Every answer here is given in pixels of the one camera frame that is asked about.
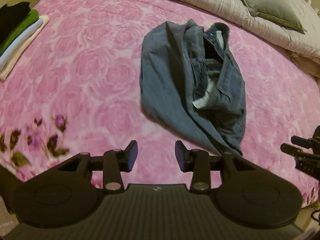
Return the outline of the blue denim jeans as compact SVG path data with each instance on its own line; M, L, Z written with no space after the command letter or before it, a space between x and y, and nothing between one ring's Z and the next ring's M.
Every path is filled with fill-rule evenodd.
M241 154L245 82L228 45L229 27L164 22L142 44L142 107L211 151Z

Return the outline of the pink rose pattern blanket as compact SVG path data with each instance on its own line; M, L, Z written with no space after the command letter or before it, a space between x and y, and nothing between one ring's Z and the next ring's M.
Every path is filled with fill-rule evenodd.
M124 183L189 184L175 159L179 135L140 107L143 37L154 27L219 19L168 0L41 0L49 22L1 83L1 165L28 180L87 151L102 155L138 142ZM318 181L296 170L280 145L308 138L319 125L319 90L280 48L230 24L229 47L246 85L244 157L291 181L304 205Z

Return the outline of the grey green pillow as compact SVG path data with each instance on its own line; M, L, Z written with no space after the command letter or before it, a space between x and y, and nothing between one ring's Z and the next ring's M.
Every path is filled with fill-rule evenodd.
M296 12L286 0L241 0L253 17L260 17L285 28L306 32Z

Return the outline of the cream folded garment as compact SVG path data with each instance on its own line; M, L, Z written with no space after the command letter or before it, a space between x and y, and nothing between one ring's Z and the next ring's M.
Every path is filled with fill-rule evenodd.
M22 55L22 53L26 50L26 48L33 42L33 40L39 35L41 30L44 28L44 26L49 22L49 17L47 15L40 16L43 19L43 24L33 33L33 35L29 36L22 44L18 46L18 48L14 51L14 53L11 55L11 57L6 62L3 69L1 69L1 81L5 81L7 79L7 76L12 71L14 65Z

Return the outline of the light blue folded garment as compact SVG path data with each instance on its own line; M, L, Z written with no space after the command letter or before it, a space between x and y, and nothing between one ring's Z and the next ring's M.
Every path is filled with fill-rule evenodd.
M24 42L29 36L33 35L37 29L43 24L43 19L40 17L35 23L27 27L20 35L18 35L12 43L7 47L7 49L2 53L0 58L0 67L3 69L8 59L14 53L22 42Z

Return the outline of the beige ribbed quilt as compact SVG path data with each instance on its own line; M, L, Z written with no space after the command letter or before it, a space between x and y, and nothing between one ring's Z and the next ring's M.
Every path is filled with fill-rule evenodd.
M302 70L319 77L319 17L304 0L286 0L296 12L303 28L300 33L250 15L241 0L177 0L231 21L260 38L288 50Z

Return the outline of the green folded garment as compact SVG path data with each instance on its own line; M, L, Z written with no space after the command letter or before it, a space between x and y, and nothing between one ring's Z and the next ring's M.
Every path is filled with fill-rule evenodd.
M14 40L21 35L29 26L34 24L39 19L39 12L32 9L29 14L7 35L3 42L1 42L1 55L14 42Z

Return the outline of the black folded garment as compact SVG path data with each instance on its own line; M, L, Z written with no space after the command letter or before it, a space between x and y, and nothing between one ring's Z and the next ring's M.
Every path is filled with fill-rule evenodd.
M0 32L1 43L7 38L11 31L18 25L30 12L29 2L20 2L16 5L1 7Z

